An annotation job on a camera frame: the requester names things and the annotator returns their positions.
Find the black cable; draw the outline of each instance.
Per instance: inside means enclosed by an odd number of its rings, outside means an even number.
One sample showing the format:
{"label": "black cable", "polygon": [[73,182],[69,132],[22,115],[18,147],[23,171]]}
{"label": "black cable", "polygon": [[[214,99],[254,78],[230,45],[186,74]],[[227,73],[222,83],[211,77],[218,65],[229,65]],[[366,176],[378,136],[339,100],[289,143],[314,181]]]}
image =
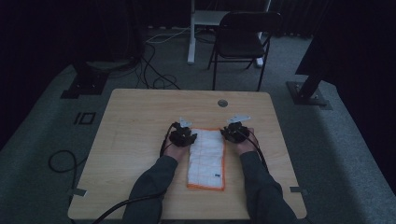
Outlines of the black cable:
{"label": "black cable", "polygon": [[166,132],[165,138],[163,139],[163,145],[161,146],[161,150],[160,150],[160,157],[163,156],[163,153],[165,152],[165,150],[173,144],[173,143],[172,143],[172,144],[170,144],[170,145],[167,146],[167,147],[165,146],[166,140],[168,139],[169,133],[171,132],[171,129],[172,129],[173,127],[174,127],[174,123],[171,124],[171,126],[169,126],[169,129],[168,129],[168,131]]}
{"label": "black cable", "polygon": [[314,222],[311,221],[311,219],[309,219],[308,217],[305,217],[304,219],[305,219],[307,222],[309,222],[309,224],[314,224]]}
{"label": "black cable", "polygon": [[111,68],[98,68],[98,67],[95,67],[95,66],[89,65],[89,64],[88,64],[88,66],[92,69],[92,71],[112,73],[112,72],[116,72],[116,71],[122,71],[122,70],[125,71],[125,70],[135,68],[139,62],[140,62],[140,58],[132,58],[126,64],[117,65],[117,66],[114,66]]}
{"label": "black cable", "polygon": [[[153,50],[153,53],[151,54],[151,56],[149,57],[148,60],[146,60],[144,57],[142,57],[143,61],[146,62],[146,66],[145,66],[145,69],[144,69],[144,71],[143,71],[143,79],[144,79],[144,80],[142,80],[142,82],[146,85],[146,88],[147,88],[147,89],[159,89],[159,88],[156,86],[156,83],[157,83],[158,81],[162,81],[162,82],[163,82],[163,89],[166,88],[166,87],[169,87],[169,86],[175,86],[178,90],[180,90],[180,87],[176,84],[177,79],[176,79],[174,76],[172,76],[172,75],[161,75],[161,74],[150,64],[152,58],[153,58],[154,55],[155,55],[155,47],[152,46],[152,45],[150,45],[150,44],[148,44],[148,43],[147,43],[146,45],[149,46],[149,47],[151,47],[152,50]],[[151,86],[149,85],[148,80],[147,80],[147,69],[148,69],[148,67],[150,67],[150,68],[154,71],[154,73],[155,73],[157,76],[159,76],[159,77],[157,77],[157,78],[154,80],[154,82],[153,82],[153,84],[152,84]],[[164,85],[163,79],[166,80],[166,81],[168,81],[170,84],[167,85],[167,86],[165,86],[165,85]]]}
{"label": "black cable", "polygon": [[203,43],[203,44],[214,44],[215,43],[214,40],[208,40],[208,39],[202,38],[202,37],[200,37],[200,35],[216,35],[214,32],[208,31],[207,28],[206,28],[206,32],[201,32],[200,34],[195,35],[195,39],[198,42]]}
{"label": "black cable", "polygon": [[140,78],[142,77],[142,72],[143,72],[143,64],[142,64],[142,61],[140,60],[139,61],[139,64],[140,64],[140,66],[139,66],[139,68],[140,68],[140,73],[137,73],[137,70],[135,70],[134,71],[134,73],[136,74],[136,76],[137,76],[137,82],[136,82],[136,85],[134,86],[134,88],[136,89],[137,88],[137,86],[139,85],[139,82],[140,82]]}
{"label": "black cable", "polygon": [[[178,35],[190,35],[189,33],[186,32],[189,28],[190,27],[184,28],[181,32],[179,32],[177,34],[159,34],[159,35],[155,35],[155,36],[153,36],[153,35],[148,36],[149,39],[146,40],[146,43],[148,43],[148,44],[162,44],[162,43],[165,43],[173,38],[177,38]],[[157,41],[157,42],[153,41],[153,39],[160,38],[160,37],[165,38],[165,40]]]}
{"label": "black cable", "polygon": [[128,203],[137,203],[137,202],[145,201],[145,200],[148,200],[148,199],[159,198],[162,195],[164,195],[165,192],[166,192],[166,190],[164,190],[164,191],[162,191],[160,193],[150,194],[148,196],[143,196],[143,197],[140,197],[140,198],[128,199],[128,200],[125,200],[123,202],[117,203],[116,205],[114,205],[113,207],[111,207],[110,209],[105,211],[101,216],[99,216],[99,218],[97,218],[92,224],[98,224],[99,222],[103,221],[103,219],[105,219],[108,215],[110,215],[111,213],[113,213],[114,211],[116,211],[117,209],[123,207],[124,205],[126,205]]}
{"label": "black cable", "polygon": [[[72,167],[72,168],[65,169],[65,170],[59,170],[59,169],[56,169],[56,168],[52,165],[52,159],[53,159],[56,155],[58,155],[58,154],[60,154],[60,153],[67,153],[67,154],[69,154],[69,155],[73,158],[73,167]],[[78,168],[83,162],[85,162],[87,159],[88,159],[88,157],[86,157],[84,160],[82,160],[82,161],[80,161],[79,163],[77,163],[76,156],[75,156],[75,154],[74,154],[73,152],[71,152],[71,151],[69,151],[69,150],[59,150],[59,151],[53,153],[53,154],[49,157],[48,166],[49,166],[49,168],[51,169],[51,171],[53,171],[53,172],[55,172],[55,173],[58,173],[58,174],[67,173],[67,172],[69,172],[69,171],[73,171],[73,180],[72,180],[71,189],[74,189],[74,188],[76,187],[77,168]],[[69,196],[69,206],[70,206],[70,204],[72,203],[72,200],[73,200],[73,195],[70,195],[70,196]]]}
{"label": "black cable", "polygon": [[119,70],[117,71],[117,72],[125,72],[125,73],[122,73],[122,74],[120,74],[120,75],[110,74],[110,75],[108,76],[108,78],[126,77],[126,76],[128,76],[128,75],[130,75],[130,74],[132,74],[132,73],[136,73],[136,74],[137,74],[137,69],[140,68],[140,70],[141,70],[141,65],[142,65],[142,63],[141,63],[141,60],[139,59],[139,60],[136,62],[136,64],[134,64],[134,67],[127,66],[127,67],[123,67],[123,68],[121,68],[121,69],[119,69]]}
{"label": "black cable", "polygon": [[[265,170],[269,172],[268,170],[268,166],[267,166],[267,162],[265,162],[265,158],[264,155],[262,155],[262,150],[260,149],[259,145],[256,145],[255,143],[253,143],[253,141],[250,140],[250,138],[248,138],[248,136],[244,135],[243,133],[241,133],[239,130],[236,130],[239,134],[241,134],[242,136],[245,137],[245,139],[247,139],[255,148],[256,151],[259,153],[259,157],[262,160],[262,165],[264,166]],[[259,140],[257,139],[256,135],[254,135],[253,132],[251,132],[250,130],[248,130],[250,132],[250,134],[253,134],[253,137],[256,139],[257,144],[259,144]]]}

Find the gray sleeve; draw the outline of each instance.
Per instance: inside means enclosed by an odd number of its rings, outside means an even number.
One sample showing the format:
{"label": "gray sleeve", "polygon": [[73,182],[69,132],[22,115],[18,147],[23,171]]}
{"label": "gray sleeve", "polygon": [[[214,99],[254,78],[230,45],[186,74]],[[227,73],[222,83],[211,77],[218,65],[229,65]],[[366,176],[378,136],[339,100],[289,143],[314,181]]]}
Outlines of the gray sleeve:
{"label": "gray sleeve", "polygon": [[[172,157],[162,156],[143,173],[134,183],[130,199],[160,193],[167,190],[177,168],[177,161]],[[122,224],[153,223],[157,224],[163,211],[163,196],[126,206]]]}
{"label": "gray sleeve", "polygon": [[245,176],[247,211],[252,223],[294,223],[294,212],[283,200],[282,188],[268,174],[257,152],[246,152],[240,156]]}

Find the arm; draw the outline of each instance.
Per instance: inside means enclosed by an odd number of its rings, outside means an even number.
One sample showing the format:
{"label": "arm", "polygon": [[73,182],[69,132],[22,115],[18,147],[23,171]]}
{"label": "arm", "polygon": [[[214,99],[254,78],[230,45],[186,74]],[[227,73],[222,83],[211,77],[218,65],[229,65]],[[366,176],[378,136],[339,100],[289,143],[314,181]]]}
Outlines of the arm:
{"label": "arm", "polygon": [[[134,184],[130,199],[156,194],[167,190],[172,182],[178,162],[189,150],[187,147],[176,147],[170,145],[163,156],[156,163],[143,173]],[[122,217],[123,224],[133,223],[153,223],[157,224],[163,211],[163,196],[145,201],[130,203],[126,206]]]}
{"label": "arm", "polygon": [[[254,142],[256,139],[252,135],[249,138]],[[283,200],[281,186],[265,171],[254,146],[245,140],[237,144],[236,151],[245,176],[247,211],[252,223],[286,224],[297,220]]]}

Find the table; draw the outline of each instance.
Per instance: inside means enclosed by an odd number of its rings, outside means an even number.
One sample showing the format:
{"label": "table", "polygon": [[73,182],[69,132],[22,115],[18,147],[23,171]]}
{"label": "table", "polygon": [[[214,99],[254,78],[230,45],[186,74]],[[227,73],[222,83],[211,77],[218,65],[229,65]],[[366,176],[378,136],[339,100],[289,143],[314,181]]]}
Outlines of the table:
{"label": "table", "polygon": [[[219,100],[228,105],[220,107]],[[179,117],[192,128],[222,128],[235,114],[255,129],[269,171],[283,188],[285,201],[297,217],[306,216],[298,183],[280,130],[271,97],[265,92],[114,90],[92,144],[68,215],[96,219],[116,203],[128,199],[136,179],[159,157],[164,135]],[[188,189],[186,156],[177,167],[163,200],[162,219],[248,219],[241,164],[233,144],[226,143],[225,190]],[[120,219],[124,207],[108,218]]]}

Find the black chair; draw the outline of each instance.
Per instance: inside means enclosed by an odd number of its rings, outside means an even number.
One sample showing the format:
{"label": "black chair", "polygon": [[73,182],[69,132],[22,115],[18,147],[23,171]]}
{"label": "black chair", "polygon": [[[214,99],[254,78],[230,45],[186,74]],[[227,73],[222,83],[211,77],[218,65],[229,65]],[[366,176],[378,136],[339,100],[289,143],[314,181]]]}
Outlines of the black chair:
{"label": "black chair", "polygon": [[[259,91],[270,48],[270,39],[279,29],[281,22],[282,17],[276,12],[229,12],[226,14],[220,21],[207,67],[209,69],[210,64],[215,63],[212,90],[216,85],[218,63],[249,62],[246,68],[248,69],[255,59],[263,58],[262,72],[257,87],[257,91]],[[266,34],[263,43],[259,39],[259,32]],[[228,60],[219,61],[219,56]]]}

